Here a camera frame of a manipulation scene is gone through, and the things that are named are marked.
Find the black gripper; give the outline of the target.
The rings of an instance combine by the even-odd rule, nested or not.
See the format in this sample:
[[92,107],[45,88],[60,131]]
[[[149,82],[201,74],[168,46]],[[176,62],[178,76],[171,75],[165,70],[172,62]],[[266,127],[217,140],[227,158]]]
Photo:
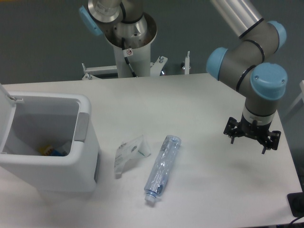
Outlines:
[[234,143],[235,138],[243,136],[257,140],[263,145],[262,154],[265,154],[266,150],[277,150],[281,136],[280,131],[270,132],[270,125],[271,123],[258,125],[256,121],[250,123],[244,115],[242,115],[240,122],[229,117],[223,133],[231,139],[231,144]]

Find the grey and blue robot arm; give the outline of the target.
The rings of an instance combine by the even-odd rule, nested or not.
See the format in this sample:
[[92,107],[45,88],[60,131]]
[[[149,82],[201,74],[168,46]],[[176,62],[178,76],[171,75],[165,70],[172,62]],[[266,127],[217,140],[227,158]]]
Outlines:
[[[256,140],[264,151],[276,150],[281,133],[269,128],[286,90],[287,73],[266,59],[285,43],[286,30],[276,21],[266,22],[248,0],[214,0],[212,5],[240,44],[232,50],[215,49],[207,60],[206,71],[246,99],[241,120],[230,117],[224,134],[232,140]],[[151,62],[156,23],[143,11],[142,1],[90,0],[80,7],[79,15],[92,34],[105,35],[114,48],[119,77],[161,74],[164,57]]]

